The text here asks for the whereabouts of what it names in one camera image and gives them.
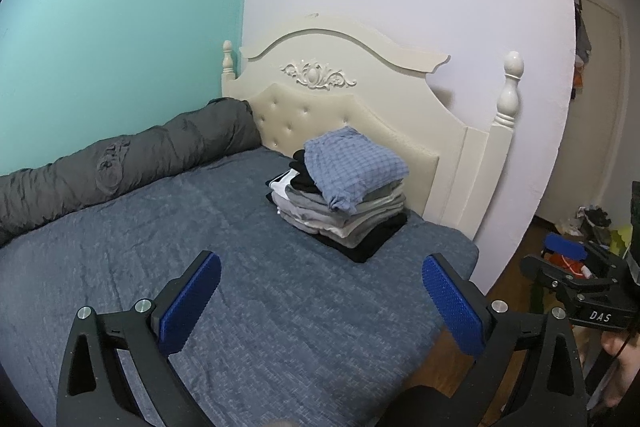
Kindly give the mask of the person's right hand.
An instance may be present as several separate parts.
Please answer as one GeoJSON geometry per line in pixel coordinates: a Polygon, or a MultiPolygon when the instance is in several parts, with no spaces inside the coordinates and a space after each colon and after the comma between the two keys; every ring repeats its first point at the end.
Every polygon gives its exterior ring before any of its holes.
{"type": "Polygon", "coordinates": [[[585,377],[604,351],[614,358],[613,365],[603,376],[596,378],[596,390],[590,395],[587,410],[617,407],[634,382],[639,370],[639,335],[626,332],[601,332],[597,329],[575,326],[574,337],[585,377]]]}

